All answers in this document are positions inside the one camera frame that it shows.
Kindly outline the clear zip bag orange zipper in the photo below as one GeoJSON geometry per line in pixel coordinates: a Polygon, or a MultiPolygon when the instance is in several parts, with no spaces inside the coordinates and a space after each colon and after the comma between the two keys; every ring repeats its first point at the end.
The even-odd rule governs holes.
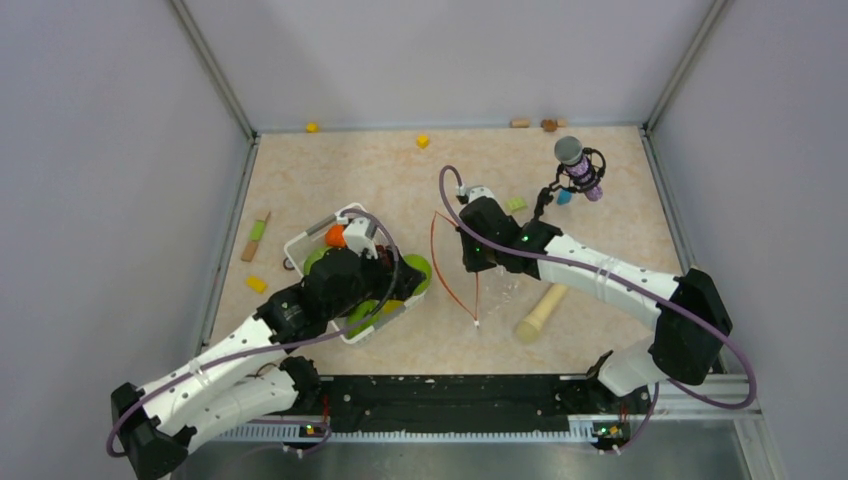
{"type": "Polygon", "coordinates": [[[503,267],[467,271],[457,228],[448,215],[439,210],[433,212],[429,227],[433,273],[460,315],[480,329],[484,321],[495,319],[515,303],[522,285],[503,267]]]}

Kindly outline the green apple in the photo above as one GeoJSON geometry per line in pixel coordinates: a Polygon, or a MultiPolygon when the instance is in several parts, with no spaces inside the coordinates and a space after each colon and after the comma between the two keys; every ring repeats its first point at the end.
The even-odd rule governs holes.
{"type": "Polygon", "coordinates": [[[407,254],[403,256],[406,265],[405,287],[411,296],[425,293],[432,280],[432,267],[428,260],[421,255],[407,254]]]}

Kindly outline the microphone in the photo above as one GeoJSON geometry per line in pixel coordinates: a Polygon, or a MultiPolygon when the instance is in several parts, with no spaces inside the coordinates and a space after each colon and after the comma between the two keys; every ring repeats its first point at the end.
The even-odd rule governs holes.
{"type": "Polygon", "coordinates": [[[558,191],[583,195],[590,202],[603,197],[601,181],[606,170],[606,157],[600,150],[585,147],[574,136],[564,136],[554,144],[554,156],[559,162],[554,181],[543,187],[537,195],[533,218],[539,219],[558,191]]]}

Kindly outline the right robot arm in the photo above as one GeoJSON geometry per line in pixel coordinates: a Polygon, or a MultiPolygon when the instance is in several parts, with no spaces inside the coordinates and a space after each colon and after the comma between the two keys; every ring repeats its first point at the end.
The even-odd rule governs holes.
{"type": "Polygon", "coordinates": [[[605,354],[591,368],[589,404],[612,412],[635,389],[670,379],[704,382],[732,322],[710,275],[656,272],[605,255],[533,219],[524,225],[485,188],[461,197],[458,227],[462,262],[469,272],[502,267],[514,274],[580,290],[631,315],[651,336],[605,354]]]}

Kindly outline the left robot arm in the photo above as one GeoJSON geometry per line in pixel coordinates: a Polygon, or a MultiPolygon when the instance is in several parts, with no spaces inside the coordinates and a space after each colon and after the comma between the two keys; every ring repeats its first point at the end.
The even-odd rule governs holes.
{"type": "Polygon", "coordinates": [[[314,410],[318,373],[294,350],[373,331],[421,301],[432,280],[424,257],[391,245],[319,247],[301,273],[183,366],[115,389],[108,454],[127,458],[139,479],[161,479],[226,430],[272,412],[314,410]]]}

